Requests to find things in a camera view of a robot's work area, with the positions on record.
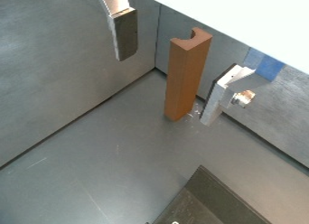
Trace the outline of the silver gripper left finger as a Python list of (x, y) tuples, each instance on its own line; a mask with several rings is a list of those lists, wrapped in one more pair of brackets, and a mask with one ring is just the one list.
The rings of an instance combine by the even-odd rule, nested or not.
[(138, 51), (138, 11), (130, 0), (100, 0), (113, 33), (117, 59), (125, 61)]

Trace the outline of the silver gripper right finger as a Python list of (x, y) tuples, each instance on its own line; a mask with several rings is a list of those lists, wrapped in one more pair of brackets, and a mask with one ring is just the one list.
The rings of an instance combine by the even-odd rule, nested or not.
[(268, 84), (265, 79), (248, 67), (233, 64), (213, 82), (201, 115), (201, 122), (211, 126), (225, 109), (239, 105), (247, 107), (256, 96), (253, 90)]

